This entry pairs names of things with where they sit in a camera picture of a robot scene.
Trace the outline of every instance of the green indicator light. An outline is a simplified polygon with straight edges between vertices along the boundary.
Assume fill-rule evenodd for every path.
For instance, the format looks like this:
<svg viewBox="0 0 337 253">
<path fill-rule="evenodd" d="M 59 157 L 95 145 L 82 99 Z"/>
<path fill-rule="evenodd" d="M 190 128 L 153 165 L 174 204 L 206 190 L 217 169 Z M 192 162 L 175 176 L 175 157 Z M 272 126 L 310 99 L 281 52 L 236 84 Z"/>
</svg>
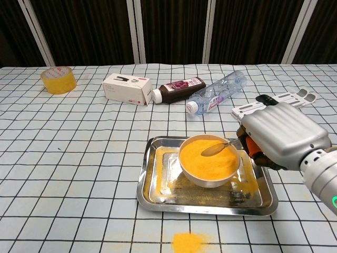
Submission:
<svg viewBox="0 0 337 253">
<path fill-rule="evenodd" d="M 332 198 L 332 204 L 337 208 L 337 196 Z"/>
</svg>

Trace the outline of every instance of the tray rim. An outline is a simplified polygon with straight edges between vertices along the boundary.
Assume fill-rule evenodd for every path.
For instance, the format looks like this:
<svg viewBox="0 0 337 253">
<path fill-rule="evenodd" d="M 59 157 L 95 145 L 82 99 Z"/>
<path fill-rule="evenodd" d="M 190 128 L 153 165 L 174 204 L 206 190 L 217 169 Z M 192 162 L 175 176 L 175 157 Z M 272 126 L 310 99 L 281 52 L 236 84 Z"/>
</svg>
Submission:
<svg viewBox="0 0 337 253">
<path fill-rule="evenodd" d="M 146 170 L 148 165 L 148 157 L 150 155 L 150 147 L 152 143 L 159 139 L 174 139 L 174 140 L 186 140 L 188 137 L 172 137 L 172 136 L 157 136 L 148 140 L 145 148 L 143 164 L 137 184 L 136 196 L 138 202 L 149 211 L 167 211 L 167 212 L 184 212 L 184 213 L 203 213 L 212 215 L 232 215 L 232 216 L 269 216 L 276 211 L 279 200 L 276 195 L 274 185 L 271 181 L 268 168 L 258 167 L 254 163 L 253 166 L 261 168 L 264 177 L 266 178 L 266 184 L 269 192 L 271 193 L 271 204 L 268 207 L 263 208 L 242 208 L 242 207 L 209 207 L 209 206 L 184 206 L 184 205 L 172 205 L 172 204 L 154 204 L 148 202 L 143 196 L 143 187 L 146 177 Z"/>
</svg>

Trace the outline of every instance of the white bottle cap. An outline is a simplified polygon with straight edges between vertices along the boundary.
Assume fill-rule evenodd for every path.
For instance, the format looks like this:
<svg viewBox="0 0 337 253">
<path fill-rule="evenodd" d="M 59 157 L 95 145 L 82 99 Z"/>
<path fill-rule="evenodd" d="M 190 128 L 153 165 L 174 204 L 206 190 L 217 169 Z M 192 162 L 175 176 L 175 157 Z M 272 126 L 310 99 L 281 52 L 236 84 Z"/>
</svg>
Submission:
<svg viewBox="0 0 337 253">
<path fill-rule="evenodd" d="M 187 109 L 188 113 L 194 114 L 198 111 L 199 106 L 194 101 L 190 101 L 190 102 L 186 103 L 186 109 Z"/>
<path fill-rule="evenodd" d="M 162 93 L 160 92 L 159 89 L 153 90 L 151 95 L 152 95 L 153 102 L 155 102 L 156 104 L 159 104 L 163 101 Z"/>
</svg>

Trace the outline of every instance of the brown bottle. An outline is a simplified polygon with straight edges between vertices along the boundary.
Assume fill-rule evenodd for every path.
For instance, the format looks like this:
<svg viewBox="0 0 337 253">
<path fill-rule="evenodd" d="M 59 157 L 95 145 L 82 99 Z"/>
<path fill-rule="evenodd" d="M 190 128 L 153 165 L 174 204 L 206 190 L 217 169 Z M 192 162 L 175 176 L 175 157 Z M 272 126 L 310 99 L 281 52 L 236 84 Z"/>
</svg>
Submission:
<svg viewBox="0 0 337 253">
<path fill-rule="evenodd" d="M 173 83 L 164 84 L 152 91 L 153 102 L 173 103 L 179 100 L 187 99 L 194 92 L 205 88 L 205 82 L 199 77 L 193 77 L 187 80 L 181 80 Z"/>
</svg>

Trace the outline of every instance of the table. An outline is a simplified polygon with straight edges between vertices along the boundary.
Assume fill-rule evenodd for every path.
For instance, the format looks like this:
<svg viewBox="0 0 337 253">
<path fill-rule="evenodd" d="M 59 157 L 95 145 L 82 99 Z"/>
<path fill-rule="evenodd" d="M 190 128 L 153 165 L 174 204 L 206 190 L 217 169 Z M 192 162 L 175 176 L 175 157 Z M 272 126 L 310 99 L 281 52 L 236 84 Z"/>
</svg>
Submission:
<svg viewBox="0 0 337 253">
<path fill-rule="evenodd" d="M 206 252 L 336 252 L 337 217 L 296 171 L 272 171 L 279 198 L 268 217 L 161 213 L 143 209 L 136 186 L 148 139 L 199 133 L 235 137 L 234 106 L 261 93 L 307 87 L 301 110 L 337 144 L 337 65 L 72 67 L 77 87 L 50 95 L 46 67 L 0 69 L 0 252 L 172 252 L 175 233 L 205 233 Z M 191 117 L 185 101 L 136 106 L 107 100 L 111 73 L 145 76 L 153 88 L 201 77 L 211 84 L 241 70 L 249 81 L 212 113 Z"/>
</svg>

